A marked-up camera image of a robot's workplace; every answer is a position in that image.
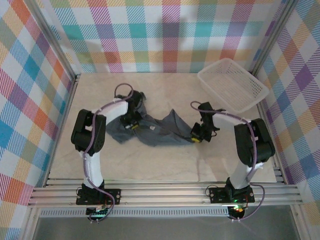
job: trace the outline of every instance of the plaid wallpaper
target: plaid wallpaper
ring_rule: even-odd
[[[275,30],[276,28],[276,23],[277,21],[279,20],[280,16],[281,16],[281,13],[282,11],[284,10],[286,4],[288,3],[288,0],[281,0],[281,3],[275,13],[275,15],[273,16],[272,18],[272,21],[267,29],[267,31],[265,32],[264,34],[264,37],[262,39],[262,42],[260,44],[260,47],[259,49],[256,51],[255,55],[254,55],[254,58],[253,58],[253,61],[249,67],[249,71],[252,71],[253,68],[255,67],[255,64],[257,63],[257,60],[258,58],[260,57],[261,55],[261,52],[262,52],[262,49],[264,49],[264,47],[267,45],[267,42],[269,40],[269,37],[271,35],[271,33]]]
[[[71,80],[23,0],[0,0],[0,239],[18,238]]]
[[[280,0],[37,2],[78,73],[197,73],[221,58],[250,64],[281,4]]]
[[[258,78],[288,181],[305,202],[313,239],[320,236],[320,0],[300,0]]]

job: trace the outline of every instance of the black mounting plate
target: black mounting plate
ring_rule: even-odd
[[[115,200],[115,205],[120,204],[120,199],[121,199],[121,189],[120,188],[110,188],[110,189],[104,189],[105,192],[111,194],[114,197]],[[112,204],[112,200],[110,197],[106,196],[106,203],[108,205]]]
[[[224,187],[210,187],[209,197],[211,204],[246,204],[247,201],[248,203],[255,202],[255,196],[252,188],[249,189],[248,193],[235,196],[232,200],[230,200]]]

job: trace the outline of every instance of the gray cloth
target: gray cloth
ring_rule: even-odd
[[[122,144],[133,137],[137,137],[148,146],[177,146],[192,144],[191,127],[188,126],[176,113],[171,110],[164,119],[154,119],[147,114],[143,102],[139,104],[137,111],[142,120],[135,129],[125,129],[120,122],[120,117],[114,119],[106,126],[106,132],[114,140]]]

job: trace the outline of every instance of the metal vent grill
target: metal vent grill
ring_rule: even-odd
[[[110,217],[225,217],[228,216],[226,206],[212,207],[117,207],[113,209]],[[83,207],[70,208],[43,208],[42,218],[75,218],[87,217]]]

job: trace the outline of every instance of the gray floor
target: gray floor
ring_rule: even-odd
[[[40,218],[35,240],[298,240],[289,206],[263,206],[251,218]]]

